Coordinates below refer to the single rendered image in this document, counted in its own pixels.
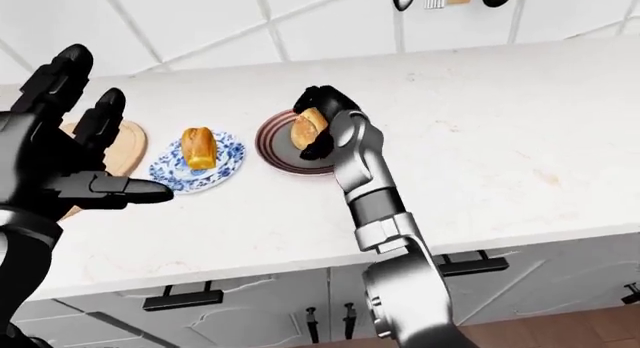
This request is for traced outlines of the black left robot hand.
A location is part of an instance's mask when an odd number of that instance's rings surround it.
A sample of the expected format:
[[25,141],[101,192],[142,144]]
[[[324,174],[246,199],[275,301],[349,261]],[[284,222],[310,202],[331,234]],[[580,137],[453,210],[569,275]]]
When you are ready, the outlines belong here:
[[74,134],[61,130],[92,67],[92,53],[73,44],[38,68],[12,107],[0,111],[0,206],[59,221],[73,207],[118,210],[173,199],[166,185],[106,170],[105,151],[120,132],[126,105],[120,89],[105,92]]

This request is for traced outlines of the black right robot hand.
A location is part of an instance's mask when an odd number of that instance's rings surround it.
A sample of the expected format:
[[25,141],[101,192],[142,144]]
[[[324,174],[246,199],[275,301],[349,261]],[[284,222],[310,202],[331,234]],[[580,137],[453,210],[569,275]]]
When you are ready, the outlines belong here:
[[315,107],[328,122],[316,140],[300,152],[305,161],[317,161],[327,158],[334,149],[334,139],[330,133],[330,125],[339,113],[361,108],[351,99],[333,86],[310,86],[305,89],[293,106],[297,116],[308,108]]

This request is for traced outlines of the round bread roll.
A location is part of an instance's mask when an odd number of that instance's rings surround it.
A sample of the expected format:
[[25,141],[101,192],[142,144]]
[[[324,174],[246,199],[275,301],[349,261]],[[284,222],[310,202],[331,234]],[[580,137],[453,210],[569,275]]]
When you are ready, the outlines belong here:
[[319,134],[328,127],[328,122],[315,107],[308,108],[294,119],[290,131],[293,145],[300,151],[313,143]]

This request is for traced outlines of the round wooden cutting board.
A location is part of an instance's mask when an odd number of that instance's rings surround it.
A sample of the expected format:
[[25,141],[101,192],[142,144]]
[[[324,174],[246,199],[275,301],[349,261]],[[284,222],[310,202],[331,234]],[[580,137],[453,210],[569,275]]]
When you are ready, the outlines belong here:
[[[76,125],[77,122],[70,122],[61,125],[60,129],[69,137],[74,138],[73,131]],[[123,120],[119,125],[119,133],[114,143],[104,152],[102,158],[104,170],[112,176],[130,176],[142,161],[147,150],[147,143],[145,131],[139,125],[132,121]],[[60,167],[68,165],[66,161],[70,158],[75,158],[75,155],[70,151],[65,152],[67,153],[63,152],[53,158],[53,162]],[[73,206],[59,221],[70,218],[81,211],[82,209],[79,207]]]

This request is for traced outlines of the maroon striped grey plate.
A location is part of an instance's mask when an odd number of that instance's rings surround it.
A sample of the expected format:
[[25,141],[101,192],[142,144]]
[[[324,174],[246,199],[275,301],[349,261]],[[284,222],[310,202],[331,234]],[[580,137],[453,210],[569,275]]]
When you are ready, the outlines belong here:
[[305,161],[299,157],[301,151],[290,138],[296,117],[292,110],[284,110],[263,122],[255,136],[256,152],[263,161],[284,173],[298,176],[332,174],[334,167],[330,158]]

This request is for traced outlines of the golden loaf bread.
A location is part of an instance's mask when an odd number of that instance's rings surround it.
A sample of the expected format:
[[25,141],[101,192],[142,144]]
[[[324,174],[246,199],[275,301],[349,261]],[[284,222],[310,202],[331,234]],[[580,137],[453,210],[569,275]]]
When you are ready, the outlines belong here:
[[181,151],[191,170],[216,167],[216,140],[209,128],[188,128],[181,137]]

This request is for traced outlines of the blue floral white plate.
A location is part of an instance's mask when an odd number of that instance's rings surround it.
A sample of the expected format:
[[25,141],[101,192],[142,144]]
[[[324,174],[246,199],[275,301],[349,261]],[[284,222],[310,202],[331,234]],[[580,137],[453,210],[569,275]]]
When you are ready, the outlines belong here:
[[150,179],[171,188],[174,194],[194,194],[221,185],[239,172],[247,149],[228,132],[214,132],[213,137],[217,143],[216,167],[192,170],[182,154],[181,140],[177,139],[150,164]]

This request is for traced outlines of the white kitchen cabinet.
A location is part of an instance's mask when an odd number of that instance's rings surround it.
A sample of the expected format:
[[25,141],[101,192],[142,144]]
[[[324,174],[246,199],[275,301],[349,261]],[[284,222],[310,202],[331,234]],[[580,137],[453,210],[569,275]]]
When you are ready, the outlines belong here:
[[[640,233],[489,251],[508,267],[447,278],[455,323],[470,325],[619,305],[640,287]],[[364,265],[217,281],[222,302],[147,312],[160,287],[27,302],[13,321],[57,348],[286,348],[310,344],[313,312],[321,342],[342,340],[349,309],[356,338],[375,334]]]

